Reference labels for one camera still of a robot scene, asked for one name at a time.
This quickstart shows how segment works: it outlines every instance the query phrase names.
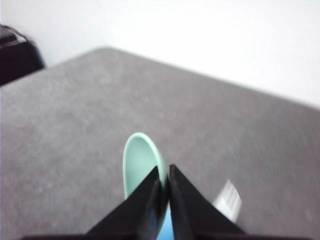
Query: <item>green plastic cup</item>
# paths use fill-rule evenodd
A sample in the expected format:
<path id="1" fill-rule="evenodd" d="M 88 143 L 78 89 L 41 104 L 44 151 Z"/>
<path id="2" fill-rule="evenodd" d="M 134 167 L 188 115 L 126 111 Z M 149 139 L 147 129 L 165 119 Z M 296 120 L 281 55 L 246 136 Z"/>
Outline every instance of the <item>green plastic cup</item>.
<path id="1" fill-rule="evenodd" d="M 127 199 L 150 171 L 158 168 L 163 193 L 167 193 L 168 172 L 166 164 L 154 142 L 146 134 L 132 134 L 124 146 L 123 152 L 123 187 Z M 163 224 L 167 204 L 163 205 L 159 218 L 159 230 Z"/>

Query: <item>white object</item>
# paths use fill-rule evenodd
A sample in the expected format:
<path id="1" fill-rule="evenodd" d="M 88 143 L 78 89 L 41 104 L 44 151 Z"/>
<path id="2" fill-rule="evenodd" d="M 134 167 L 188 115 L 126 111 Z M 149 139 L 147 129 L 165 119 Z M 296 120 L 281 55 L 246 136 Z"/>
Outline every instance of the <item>white object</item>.
<path id="1" fill-rule="evenodd" d="M 222 188 L 221 192 L 213 201 L 212 205 L 218 209 L 224 216 L 226 216 L 233 223 L 236 222 L 240 208 L 241 198 L 235 186 L 228 179 Z"/>

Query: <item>blue object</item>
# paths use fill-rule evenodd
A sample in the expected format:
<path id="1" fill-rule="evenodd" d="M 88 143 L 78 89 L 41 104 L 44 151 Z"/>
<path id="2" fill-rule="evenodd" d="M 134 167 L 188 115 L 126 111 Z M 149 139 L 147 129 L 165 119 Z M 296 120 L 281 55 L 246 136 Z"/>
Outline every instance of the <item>blue object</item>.
<path id="1" fill-rule="evenodd" d="M 165 217 L 164 217 L 164 222 L 159 232 L 159 235 L 157 237 L 157 240 L 174 240 L 174 239 L 175 238 L 174 238 L 174 231 L 172 227 L 171 210 L 170 210 L 170 205 L 168 204 Z"/>

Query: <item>black object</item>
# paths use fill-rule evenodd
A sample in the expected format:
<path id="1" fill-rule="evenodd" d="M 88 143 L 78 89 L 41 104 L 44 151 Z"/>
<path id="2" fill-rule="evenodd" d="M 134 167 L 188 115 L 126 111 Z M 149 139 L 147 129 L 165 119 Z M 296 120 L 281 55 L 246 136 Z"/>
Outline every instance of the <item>black object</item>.
<path id="1" fill-rule="evenodd" d="M 24 38 L 24 41 L 19 41 L 16 35 Z M 0 25 L 0 85 L 40 70 L 44 66 L 33 42 L 14 28 Z"/>
<path id="2" fill-rule="evenodd" d="M 246 234 L 212 206 L 173 164 L 170 205 L 176 240 L 307 240 Z M 161 209 L 168 203 L 155 167 L 135 191 L 87 234 L 26 236 L 21 240 L 154 240 Z"/>
<path id="3" fill-rule="evenodd" d="M 155 167 L 133 193 L 87 234 L 26 236 L 22 240 L 156 239 L 160 210 L 168 204 Z"/>
<path id="4" fill-rule="evenodd" d="M 306 240 L 248 235 L 208 202 L 176 165 L 170 166 L 170 206 L 176 240 Z"/>

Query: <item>gray table surface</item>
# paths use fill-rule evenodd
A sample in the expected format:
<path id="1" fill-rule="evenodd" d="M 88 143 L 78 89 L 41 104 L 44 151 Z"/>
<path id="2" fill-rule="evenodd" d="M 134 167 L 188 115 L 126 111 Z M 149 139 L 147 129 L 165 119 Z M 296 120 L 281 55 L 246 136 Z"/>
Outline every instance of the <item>gray table surface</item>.
<path id="1" fill-rule="evenodd" d="M 248 233 L 320 239 L 320 111 L 112 48 L 1 88 L 2 239 L 89 230 L 138 131 L 208 200 L 230 178 Z"/>

